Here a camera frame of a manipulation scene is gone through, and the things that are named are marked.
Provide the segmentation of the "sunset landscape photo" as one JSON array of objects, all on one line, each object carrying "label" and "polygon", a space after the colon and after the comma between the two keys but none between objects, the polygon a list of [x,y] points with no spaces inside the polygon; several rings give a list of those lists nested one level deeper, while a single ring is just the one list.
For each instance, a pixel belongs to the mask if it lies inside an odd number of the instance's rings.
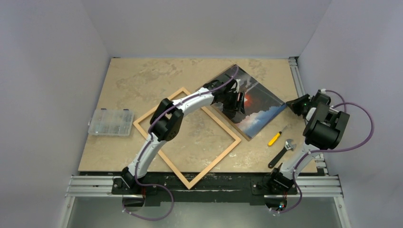
[{"label": "sunset landscape photo", "polygon": [[234,80],[239,82],[240,91],[244,93],[242,110],[225,111],[222,103],[212,107],[249,141],[286,108],[286,103],[241,67]]}]

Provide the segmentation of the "wooden picture frame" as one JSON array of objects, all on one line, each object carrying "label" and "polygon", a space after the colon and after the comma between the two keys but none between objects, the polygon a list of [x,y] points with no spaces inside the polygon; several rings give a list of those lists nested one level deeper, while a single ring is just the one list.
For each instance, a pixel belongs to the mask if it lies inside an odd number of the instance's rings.
[{"label": "wooden picture frame", "polygon": [[[174,86],[169,88],[147,86],[127,93],[126,106],[134,110],[135,119],[141,118],[139,129],[133,128],[131,139],[122,150],[122,165],[130,164],[145,142],[146,131],[152,114],[163,98],[181,99],[194,93],[196,87]],[[234,172],[228,163],[247,140],[224,123],[210,106],[200,108],[184,117],[178,135],[162,147],[163,156],[157,155],[148,172],[168,171],[184,175],[187,172],[207,174],[212,171]]]}]

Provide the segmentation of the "yellow handled screwdriver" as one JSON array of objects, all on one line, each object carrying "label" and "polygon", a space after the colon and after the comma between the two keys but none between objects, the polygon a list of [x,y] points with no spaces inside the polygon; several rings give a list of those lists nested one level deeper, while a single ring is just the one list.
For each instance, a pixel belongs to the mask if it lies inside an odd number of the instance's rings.
[{"label": "yellow handled screwdriver", "polygon": [[279,132],[277,132],[276,135],[274,135],[274,136],[272,137],[272,139],[268,142],[268,146],[269,146],[269,147],[272,146],[272,145],[276,142],[276,140],[282,135],[282,133],[286,130],[287,127],[288,127],[288,126],[286,125],[282,130],[280,130]]}]

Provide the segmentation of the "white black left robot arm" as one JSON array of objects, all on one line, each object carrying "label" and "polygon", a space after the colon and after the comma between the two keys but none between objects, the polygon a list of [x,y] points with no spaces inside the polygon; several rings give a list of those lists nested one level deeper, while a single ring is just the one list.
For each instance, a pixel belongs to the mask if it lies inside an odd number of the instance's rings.
[{"label": "white black left robot arm", "polygon": [[148,167],[162,146],[177,136],[186,115],[215,103],[222,103],[224,110],[232,114],[243,114],[244,97],[238,80],[225,83],[213,80],[179,100],[163,99],[150,120],[148,135],[141,150],[121,172],[123,188],[129,194],[137,194],[141,190],[140,179],[147,174]]}]

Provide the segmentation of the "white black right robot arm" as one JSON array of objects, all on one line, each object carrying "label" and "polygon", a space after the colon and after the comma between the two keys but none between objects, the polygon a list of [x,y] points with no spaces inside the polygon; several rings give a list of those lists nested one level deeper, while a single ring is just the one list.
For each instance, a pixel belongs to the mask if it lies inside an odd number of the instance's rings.
[{"label": "white black right robot arm", "polygon": [[303,147],[294,156],[274,168],[275,162],[287,151],[283,148],[269,163],[272,172],[265,187],[272,193],[288,192],[295,185],[296,177],[304,167],[321,151],[336,148],[345,132],[350,115],[335,110],[330,106],[331,97],[328,90],[320,89],[314,96],[305,94],[297,99],[287,101],[286,105],[297,116],[307,121],[303,136]]}]

